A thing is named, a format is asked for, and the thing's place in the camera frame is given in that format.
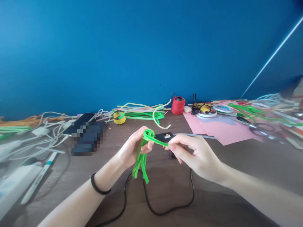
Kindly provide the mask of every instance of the tape roll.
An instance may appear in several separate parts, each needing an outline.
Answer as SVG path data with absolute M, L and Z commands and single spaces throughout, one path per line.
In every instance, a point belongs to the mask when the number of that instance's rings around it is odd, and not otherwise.
M 113 113 L 113 120 L 117 125 L 121 125 L 125 122 L 126 116 L 125 113 L 121 110 L 117 110 Z
M 211 110 L 210 113 L 204 114 L 204 113 L 197 113 L 197 117 L 199 118 L 212 118 L 217 115 L 217 111 Z
M 233 112 L 233 109 L 232 108 L 229 108 L 229 107 L 226 107 L 226 106 L 220 106 L 220 105 L 213 105 L 212 108 L 216 111 L 220 111 L 220 112 L 223 112 L 223 113 L 226 113 L 226 114 L 229 114 L 229 113 L 232 113 Z

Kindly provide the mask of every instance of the charger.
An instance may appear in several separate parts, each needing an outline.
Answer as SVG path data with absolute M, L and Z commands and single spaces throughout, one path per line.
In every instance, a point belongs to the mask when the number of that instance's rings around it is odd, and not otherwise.
M 45 136 L 45 135 L 49 134 L 50 130 L 48 130 L 45 127 L 39 127 L 37 129 L 33 130 L 32 133 L 35 134 L 38 137 L 42 137 L 42 136 Z

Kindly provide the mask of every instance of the left hand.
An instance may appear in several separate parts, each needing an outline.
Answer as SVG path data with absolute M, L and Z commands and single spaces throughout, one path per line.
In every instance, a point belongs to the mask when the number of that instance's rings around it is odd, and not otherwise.
M 125 167 L 125 169 L 135 164 L 138 150 L 143 140 L 143 132 L 146 129 L 148 129 L 146 126 L 142 126 L 138 131 L 134 132 L 116 154 L 118 160 L 122 162 L 122 165 Z M 141 147 L 140 153 L 149 153 L 152 150 L 153 145 L 154 142 L 148 141 L 147 144 Z

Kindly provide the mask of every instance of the marker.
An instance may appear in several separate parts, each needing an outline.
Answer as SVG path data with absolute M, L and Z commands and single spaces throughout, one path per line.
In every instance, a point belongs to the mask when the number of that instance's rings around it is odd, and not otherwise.
M 35 179 L 34 183 L 31 185 L 31 187 L 29 188 L 29 190 L 27 191 L 27 193 L 23 197 L 23 199 L 21 201 L 21 205 L 26 204 L 30 200 L 30 198 L 34 194 L 35 190 L 37 189 L 39 183 L 41 182 L 42 178 L 46 174 L 48 168 L 50 167 L 50 165 L 52 164 L 53 160 L 57 156 L 57 154 L 58 154 L 57 152 L 53 152 L 52 153 L 52 155 L 48 159 L 47 163 L 44 165 L 42 171 L 39 173 L 39 175 Z

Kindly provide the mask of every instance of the right hand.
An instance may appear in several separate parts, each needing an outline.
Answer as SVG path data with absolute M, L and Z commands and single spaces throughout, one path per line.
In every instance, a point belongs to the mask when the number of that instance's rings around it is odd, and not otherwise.
M 187 145 L 193 150 L 193 154 L 178 144 Z M 178 134 L 169 141 L 166 149 L 174 153 L 180 164 L 185 162 L 196 174 L 206 180 L 222 183 L 227 178 L 226 166 L 218 159 L 203 137 Z

